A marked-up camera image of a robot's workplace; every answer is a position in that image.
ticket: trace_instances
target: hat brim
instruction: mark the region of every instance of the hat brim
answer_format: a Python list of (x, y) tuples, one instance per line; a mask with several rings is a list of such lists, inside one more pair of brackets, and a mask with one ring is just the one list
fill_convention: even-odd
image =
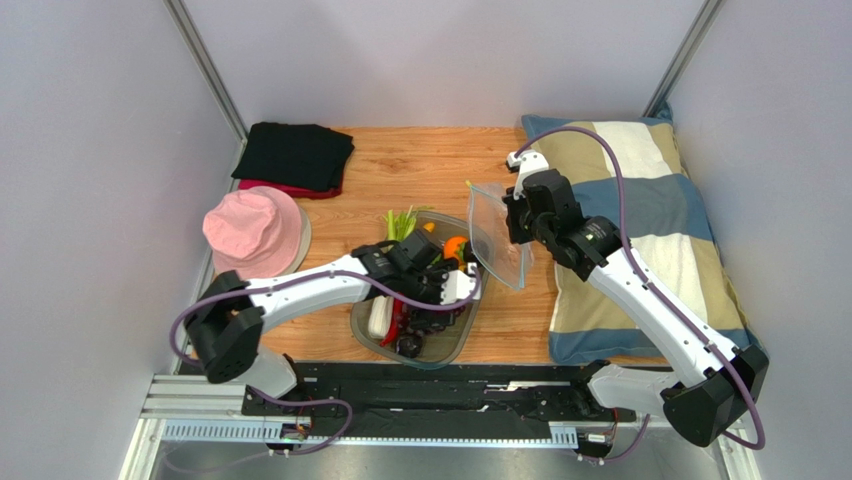
[(308, 249), (311, 248), (311, 235), (313, 234), (311, 221), (302, 207), (299, 207), (299, 214), (302, 216), (302, 236), (299, 239), (299, 251), (296, 252), (296, 258), (293, 259), (293, 262), (278, 275), (287, 275), (298, 270), (302, 266), (302, 262), (305, 261), (305, 257), (308, 256)]

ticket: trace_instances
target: pillow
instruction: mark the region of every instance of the pillow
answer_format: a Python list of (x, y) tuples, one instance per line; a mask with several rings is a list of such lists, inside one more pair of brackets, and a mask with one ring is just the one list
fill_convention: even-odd
[[(618, 156), (625, 177), (627, 234), (654, 273), (702, 320), (739, 347), (752, 342), (746, 318), (719, 260), (704, 203), (689, 180), (670, 121), (582, 122), (526, 115), (529, 138), (562, 125), (597, 132)], [(571, 181), (587, 216), (619, 223), (612, 163), (601, 146), (561, 132), (533, 144)], [(614, 355), (660, 356), (659, 350), (612, 300), (574, 272), (556, 266), (559, 295), (550, 324), (549, 350), (559, 364)]]

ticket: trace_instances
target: wooden surface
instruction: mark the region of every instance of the wooden surface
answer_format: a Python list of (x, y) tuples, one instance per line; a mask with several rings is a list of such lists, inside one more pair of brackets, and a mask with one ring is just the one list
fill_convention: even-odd
[[(353, 248), (384, 239), (382, 215), (388, 209), (428, 205), (436, 212), (467, 217), (473, 183), (514, 184), (504, 166), (509, 151), (523, 143), (511, 128), (336, 128), (354, 137), (343, 194), (324, 200), (298, 200), (313, 227), (302, 269), (329, 263)], [(535, 245), (536, 261), (527, 287), (513, 291), (489, 282), (464, 350), (456, 362), (551, 363), (547, 331), (556, 286), (550, 255)], [(298, 360), (376, 361), (385, 357), (362, 346), (349, 326), (349, 306), (291, 320), (270, 331), (263, 343)], [(656, 363), (617, 358), (620, 363)]]

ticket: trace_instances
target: plastic food container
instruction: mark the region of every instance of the plastic food container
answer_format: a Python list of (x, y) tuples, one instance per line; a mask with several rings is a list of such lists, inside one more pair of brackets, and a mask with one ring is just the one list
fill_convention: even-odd
[[(457, 235), (463, 237), (468, 237), (469, 235), (467, 223), (457, 218), (429, 211), (420, 212), (417, 215), (418, 228), (428, 222), (435, 224), (435, 231), (433, 233), (441, 241)], [(488, 272), (481, 267), (479, 270), (482, 276), (481, 288), (484, 292), (485, 284), (488, 280)], [(464, 342), (470, 333), (470, 328), (473, 326), (476, 312), (479, 310), (479, 302), (479, 300), (476, 300), (470, 303), (464, 313), (456, 318), (456, 323), (452, 327), (448, 327), (443, 332), (424, 337), (423, 351), (417, 358), (408, 358), (397, 354), (394, 351), (393, 344), (381, 347), (379, 346), (380, 339), (371, 338), (368, 335), (367, 326), (373, 306), (372, 300), (356, 303), (352, 307), (349, 321), (355, 338), (370, 350), (405, 365), (424, 370), (434, 370), (448, 365), (461, 353)]]

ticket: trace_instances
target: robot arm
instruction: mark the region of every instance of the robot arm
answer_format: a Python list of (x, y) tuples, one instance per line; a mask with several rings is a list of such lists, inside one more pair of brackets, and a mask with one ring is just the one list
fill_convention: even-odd
[(544, 156), (526, 151), (507, 166), (518, 182), (503, 197), (513, 243), (539, 241), (561, 266), (573, 270), (621, 307), (670, 362), (673, 372), (590, 366), (589, 393), (603, 407), (665, 416), (690, 442), (707, 446), (747, 410), (730, 374), (698, 337), (647, 285), (653, 283), (714, 343), (757, 398), (769, 361), (756, 347), (740, 350), (699, 319), (631, 249), (648, 281), (630, 263), (618, 228), (604, 217), (585, 217), (568, 180)]
[(433, 263), (441, 246), (429, 232), (415, 230), (385, 252), (390, 245), (359, 247), (330, 264), (275, 278), (243, 281), (233, 271), (219, 275), (202, 299), (240, 290), (261, 293), (217, 301), (184, 320), (207, 380), (236, 380), (281, 397), (296, 386), (296, 375), (283, 356), (260, 345), (261, 335), (322, 308), (376, 297), (380, 291), (374, 283), (432, 305), (479, 298), (475, 279), (457, 263)]

